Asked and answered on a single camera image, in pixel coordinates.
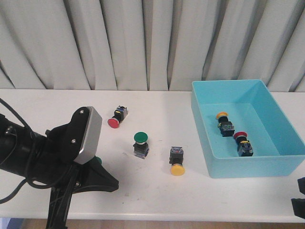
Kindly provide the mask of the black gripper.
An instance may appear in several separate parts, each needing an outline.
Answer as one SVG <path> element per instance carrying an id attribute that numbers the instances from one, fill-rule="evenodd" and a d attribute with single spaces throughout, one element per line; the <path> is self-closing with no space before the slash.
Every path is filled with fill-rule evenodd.
<path id="1" fill-rule="evenodd" d="M 114 178 L 93 158 L 84 165 L 72 160 L 69 123 L 46 131 L 46 141 L 35 157 L 30 170 L 30 185 L 51 190 L 48 229 L 65 229 L 72 194 L 103 191 L 113 192 L 119 188 Z"/>
<path id="2" fill-rule="evenodd" d="M 305 178 L 297 180 L 299 191 L 305 194 Z M 292 198 L 291 199 L 294 215 L 302 219 L 305 218 L 305 199 L 304 198 Z"/>

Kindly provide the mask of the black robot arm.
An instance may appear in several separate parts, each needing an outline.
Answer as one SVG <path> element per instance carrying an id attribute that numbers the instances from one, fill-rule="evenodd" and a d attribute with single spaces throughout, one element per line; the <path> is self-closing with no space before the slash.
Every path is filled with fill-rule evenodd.
<path id="1" fill-rule="evenodd" d="M 95 155 L 101 124 L 101 118 L 84 107 L 69 123 L 45 135 L 0 117 L 0 167 L 22 176 L 24 183 L 50 189 L 47 228 L 66 228 L 73 194 L 118 189 L 118 180 Z"/>

